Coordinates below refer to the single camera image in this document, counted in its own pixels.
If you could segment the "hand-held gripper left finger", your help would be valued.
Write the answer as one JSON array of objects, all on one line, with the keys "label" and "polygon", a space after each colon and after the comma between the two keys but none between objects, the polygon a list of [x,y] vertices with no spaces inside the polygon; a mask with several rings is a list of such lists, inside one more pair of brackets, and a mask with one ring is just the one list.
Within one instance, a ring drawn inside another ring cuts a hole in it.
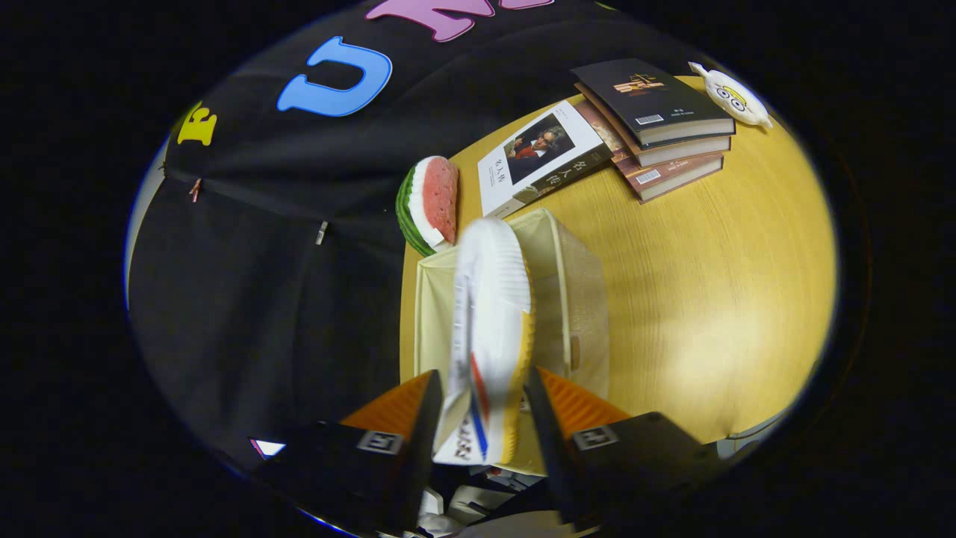
[{"label": "hand-held gripper left finger", "polygon": [[413,531],[443,397],[439,372],[424,372],[347,418],[292,432],[252,479],[342,534]]}]

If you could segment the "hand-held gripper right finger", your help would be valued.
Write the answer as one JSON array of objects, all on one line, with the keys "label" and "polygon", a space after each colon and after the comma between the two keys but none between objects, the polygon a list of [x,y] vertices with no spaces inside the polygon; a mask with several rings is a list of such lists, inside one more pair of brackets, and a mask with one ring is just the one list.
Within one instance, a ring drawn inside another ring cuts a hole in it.
[{"label": "hand-held gripper right finger", "polygon": [[674,535],[687,498],[726,469],[660,412],[629,415],[543,368],[525,392],[563,523],[593,535]]}]

